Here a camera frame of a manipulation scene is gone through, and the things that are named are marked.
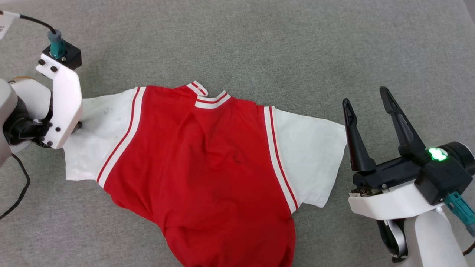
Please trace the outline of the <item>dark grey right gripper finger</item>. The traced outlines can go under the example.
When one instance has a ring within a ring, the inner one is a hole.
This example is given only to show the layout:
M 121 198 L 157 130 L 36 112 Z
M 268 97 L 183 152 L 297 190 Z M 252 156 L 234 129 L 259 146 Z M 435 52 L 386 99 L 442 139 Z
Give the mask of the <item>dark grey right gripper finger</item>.
M 353 171 L 373 171 L 375 161 L 368 155 L 366 146 L 357 128 L 358 119 L 354 113 L 351 102 L 345 98 L 342 102 L 345 119 L 345 130 L 350 155 L 351 169 Z
M 399 142 L 399 155 L 406 157 L 420 157 L 426 154 L 426 146 L 414 130 L 409 119 L 406 117 L 402 108 L 399 106 L 395 98 L 390 93 L 390 90 L 381 86 L 380 95 L 385 111 L 391 116 L 393 126 Z

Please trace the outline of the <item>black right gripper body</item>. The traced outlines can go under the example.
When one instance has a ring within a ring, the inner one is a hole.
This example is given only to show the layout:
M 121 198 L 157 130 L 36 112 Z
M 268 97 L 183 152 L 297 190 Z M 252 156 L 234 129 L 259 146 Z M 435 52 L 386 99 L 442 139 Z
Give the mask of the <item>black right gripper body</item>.
M 450 142 L 436 148 L 430 148 L 433 159 L 438 156 L 453 157 L 471 175 L 474 174 L 474 155 L 468 147 L 459 142 Z M 420 167 L 410 159 L 399 157 L 376 166 L 373 171 L 358 171 L 353 176 L 356 189 L 351 190 L 353 197 L 368 197 L 392 187 L 415 180 Z

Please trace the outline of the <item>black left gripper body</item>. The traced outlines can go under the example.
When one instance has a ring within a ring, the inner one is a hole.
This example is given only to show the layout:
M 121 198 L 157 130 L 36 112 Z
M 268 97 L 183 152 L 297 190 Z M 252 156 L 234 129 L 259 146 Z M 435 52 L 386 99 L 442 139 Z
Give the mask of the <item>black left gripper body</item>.
M 50 148 L 51 141 L 44 143 L 45 136 L 52 127 L 50 122 L 52 117 L 52 106 L 43 119 L 32 119 L 29 117 L 26 104 L 19 98 L 12 114 L 3 124 L 3 133 L 10 146 L 17 146 L 26 141 L 36 143 L 43 148 Z

